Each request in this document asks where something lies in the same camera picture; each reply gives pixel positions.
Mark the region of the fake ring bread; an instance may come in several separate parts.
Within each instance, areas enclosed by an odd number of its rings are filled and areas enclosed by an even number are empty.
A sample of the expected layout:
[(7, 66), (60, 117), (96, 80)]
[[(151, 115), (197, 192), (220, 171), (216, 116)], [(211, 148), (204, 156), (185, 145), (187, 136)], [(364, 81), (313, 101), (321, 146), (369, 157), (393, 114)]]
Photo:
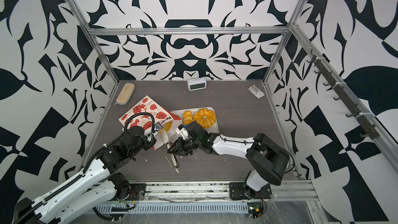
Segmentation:
[(207, 108), (202, 108), (193, 115), (193, 120), (201, 127), (209, 128), (217, 121), (215, 112)]

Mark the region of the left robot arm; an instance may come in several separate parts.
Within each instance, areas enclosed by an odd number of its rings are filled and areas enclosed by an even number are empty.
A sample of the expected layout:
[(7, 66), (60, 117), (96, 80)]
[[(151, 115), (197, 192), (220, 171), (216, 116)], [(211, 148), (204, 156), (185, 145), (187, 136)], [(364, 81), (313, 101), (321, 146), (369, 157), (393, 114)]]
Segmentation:
[(113, 141), (96, 151), (85, 167), (74, 176), (48, 193), (34, 200), (24, 198), (14, 210), (15, 224), (69, 224), (82, 214), (114, 198), (122, 201), (130, 187), (125, 177), (118, 172), (133, 160), (141, 150), (150, 149), (155, 136), (162, 129), (150, 113), (145, 133), (140, 126), (129, 123), (142, 113), (134, 114), (125, 123), (122, 133)]

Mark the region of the small white device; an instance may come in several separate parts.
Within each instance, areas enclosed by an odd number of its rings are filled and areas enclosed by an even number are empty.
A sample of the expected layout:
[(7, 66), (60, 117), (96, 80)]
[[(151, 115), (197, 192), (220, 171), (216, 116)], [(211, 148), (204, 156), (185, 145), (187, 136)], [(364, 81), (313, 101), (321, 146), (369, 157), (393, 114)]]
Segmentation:
[(249, 92), (251, 92), (257, 99), (261, 99), (265, 96), (265, 93), (261, 91), (256, 85), (252, 85), (248, 88)]

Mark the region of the wall hook rack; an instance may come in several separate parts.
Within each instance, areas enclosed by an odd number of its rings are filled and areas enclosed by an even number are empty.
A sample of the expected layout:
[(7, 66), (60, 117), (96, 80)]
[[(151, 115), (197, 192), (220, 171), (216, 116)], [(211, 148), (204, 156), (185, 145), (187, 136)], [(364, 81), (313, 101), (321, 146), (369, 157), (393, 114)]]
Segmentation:
[(325, 78), (326, 83), (323, 85), (331, 88), (337, 94), (333, 99), (335, 101), (342, 101), (349, 110), (349, 113), (345, 116), (347, 118), (354, 118), (362, 127), (364, 132), (360, 136), (372, 140), (379, 138), (380, 134), (376, 130), (376, 124), (371, 120), (371, 113), (360, 105), (359, 100), (356, 99), (356, 96), (347, 83), (343, 82), (326, 58), (316, 56), (314, 51), (311, 50), (311, 59), (308, 63), (312, 63), (318, 69), (315, 71), (316, 74), (322, 75)]

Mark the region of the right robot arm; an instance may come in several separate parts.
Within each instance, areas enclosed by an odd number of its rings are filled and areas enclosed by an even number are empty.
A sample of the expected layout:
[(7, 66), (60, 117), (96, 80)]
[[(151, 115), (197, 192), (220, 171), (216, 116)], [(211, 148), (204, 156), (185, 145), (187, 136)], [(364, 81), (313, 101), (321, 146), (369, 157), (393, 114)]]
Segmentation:
[(244, 182), (229, 183), (230, 198), (234, 201), (265, 199), (271, 195), (271, 185), (280, 186), (291, 159), (284, 148), (267, 135), (258, 133), (253, 138), (232, 138), (209, 133), (197, 122), (180, 125), (178, 139), (167, 152), (178, 156), (192, 155), (200, 149), (209, 155), (229, 155), (246, 159), (253, 167)]

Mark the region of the fake twisted bread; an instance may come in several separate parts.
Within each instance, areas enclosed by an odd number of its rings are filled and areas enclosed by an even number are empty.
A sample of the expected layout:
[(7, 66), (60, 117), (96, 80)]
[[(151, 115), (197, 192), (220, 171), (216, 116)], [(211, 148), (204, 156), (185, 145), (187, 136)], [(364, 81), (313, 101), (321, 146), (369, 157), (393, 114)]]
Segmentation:
[(183, 113), (183, 125), (188, 125), (193, 122), (193, 115), (191, 111), (185, 111)]

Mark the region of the white plastic tray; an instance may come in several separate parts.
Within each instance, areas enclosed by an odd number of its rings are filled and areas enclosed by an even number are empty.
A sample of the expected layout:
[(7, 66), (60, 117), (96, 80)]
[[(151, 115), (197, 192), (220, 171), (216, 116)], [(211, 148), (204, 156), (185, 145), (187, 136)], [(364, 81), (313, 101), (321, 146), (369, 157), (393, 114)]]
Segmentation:
[[(192, 114), (196, 113), (199, 111), (201, 107), (197, 108), (188, 108), (188, 109), (183, 109), (183, 110), (174, 110), (171, 111), (172, 114), (179, 116), (181, 119), (183, 118), (183, 113), (186, 111), (190, 111)], [(218, 122), (216, 121), (213, 125), (211, 125), (209, 128), (205, 128), (205, 130), (208, 133), (219, 133), (219, 127), (218, 127)]]

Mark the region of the beige glasses case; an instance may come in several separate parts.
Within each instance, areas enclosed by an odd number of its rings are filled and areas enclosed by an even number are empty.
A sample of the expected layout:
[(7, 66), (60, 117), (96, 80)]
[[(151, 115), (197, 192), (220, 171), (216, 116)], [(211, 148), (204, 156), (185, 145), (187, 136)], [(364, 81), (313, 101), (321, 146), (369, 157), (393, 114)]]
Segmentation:
[(130, 100), (134, 90), (135, 85), (133, 83), (126, 83), (116, 99), (116, 105), (126, 105)]

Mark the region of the white digital clock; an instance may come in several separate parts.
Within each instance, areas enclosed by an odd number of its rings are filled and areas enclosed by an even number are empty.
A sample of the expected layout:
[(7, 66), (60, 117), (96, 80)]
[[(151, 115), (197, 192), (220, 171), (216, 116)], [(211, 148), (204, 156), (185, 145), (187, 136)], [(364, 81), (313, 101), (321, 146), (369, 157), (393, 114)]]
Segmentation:
[(205, 78), (190, 79), (187, 81), (189, 91), (202, 90), (207, 87), (207, 81)]

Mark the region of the fake plain donut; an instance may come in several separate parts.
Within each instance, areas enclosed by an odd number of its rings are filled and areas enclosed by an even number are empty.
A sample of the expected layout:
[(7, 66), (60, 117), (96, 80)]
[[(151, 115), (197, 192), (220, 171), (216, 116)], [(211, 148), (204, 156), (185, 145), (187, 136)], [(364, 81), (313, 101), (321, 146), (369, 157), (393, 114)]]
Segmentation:
[(163, 126), (162, 130), (165, 132), (168, 132), (170, 130), (171, 126), (172, 126), (172, 121), (169, 121)]

